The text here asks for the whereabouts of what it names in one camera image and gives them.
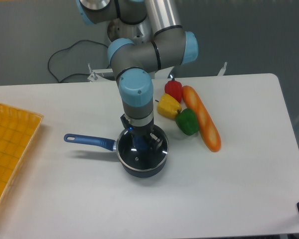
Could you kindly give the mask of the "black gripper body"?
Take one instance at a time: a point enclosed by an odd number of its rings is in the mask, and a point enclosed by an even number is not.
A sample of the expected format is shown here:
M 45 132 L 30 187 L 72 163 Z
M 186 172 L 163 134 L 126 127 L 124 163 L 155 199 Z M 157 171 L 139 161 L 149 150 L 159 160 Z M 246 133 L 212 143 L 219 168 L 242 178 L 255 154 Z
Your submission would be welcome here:
M 151 133 L 154 128 L 154 119 L 151 118 L 151 121 L 148 121 L 148 118 L 144 119 L 132 119 L 123 114 L 121 117 L 121 122 L 125 129 L 128 129 L 133 137 L 136 137 L 137 140 L 142 139 L 142 141 L 149 143 L 151 140 Z

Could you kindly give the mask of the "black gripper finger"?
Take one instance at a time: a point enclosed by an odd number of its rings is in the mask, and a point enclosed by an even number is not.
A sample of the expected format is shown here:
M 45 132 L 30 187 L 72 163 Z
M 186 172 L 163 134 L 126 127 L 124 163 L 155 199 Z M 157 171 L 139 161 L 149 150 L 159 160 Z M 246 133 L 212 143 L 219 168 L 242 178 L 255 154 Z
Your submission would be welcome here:
M 160 134 L 154 134 L 150 133 L 149 135 L 149 146 L 152 151 L 157 151 L 162 146 L 162 143 L 164 141 L 164 137 Z

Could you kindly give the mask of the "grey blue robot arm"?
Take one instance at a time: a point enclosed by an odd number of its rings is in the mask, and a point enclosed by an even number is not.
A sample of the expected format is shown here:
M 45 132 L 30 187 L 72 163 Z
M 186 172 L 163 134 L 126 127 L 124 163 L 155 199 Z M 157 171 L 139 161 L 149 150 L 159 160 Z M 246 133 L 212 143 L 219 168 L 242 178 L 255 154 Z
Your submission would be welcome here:
M 137 36 L 120 35 L 108 47 L 123 102 L 123 125 L 138 150 L 159 144 L 153 131 L 153 84 L 150 74 L 196 60 L 198 43 L 181 25 L 172 0 L 79 0 L 77 7 L 88 24 L 117 20 L 120 25 L 148 29 Z

